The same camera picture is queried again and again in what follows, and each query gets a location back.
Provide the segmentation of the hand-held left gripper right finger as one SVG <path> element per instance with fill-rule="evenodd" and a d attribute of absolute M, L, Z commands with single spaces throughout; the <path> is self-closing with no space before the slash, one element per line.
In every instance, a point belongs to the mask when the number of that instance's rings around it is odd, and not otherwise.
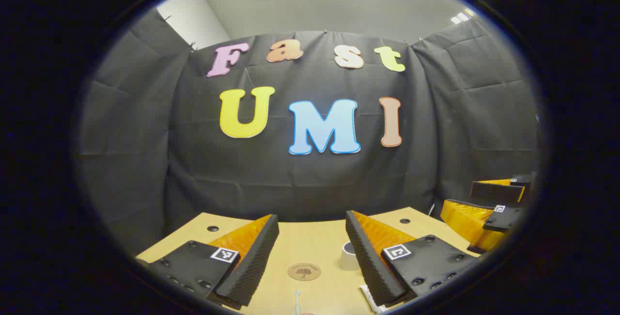
<path fill-rule="evenodd" d="M 377 306 L 424 297 L 478 262 L 433 234 L 414 238 L 352 210 L 346 213 L 345 229 Z"/>

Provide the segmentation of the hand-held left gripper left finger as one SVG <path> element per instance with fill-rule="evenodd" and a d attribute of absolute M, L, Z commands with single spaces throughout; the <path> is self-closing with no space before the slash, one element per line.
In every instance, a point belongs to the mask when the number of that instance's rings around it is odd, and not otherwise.
<path fill-rule="evenodd" d="M 188 240 L 146 268 L 157 279 L 201 302 L 248 306 L 279 235 L 268 214 L 209 243 Z"/>

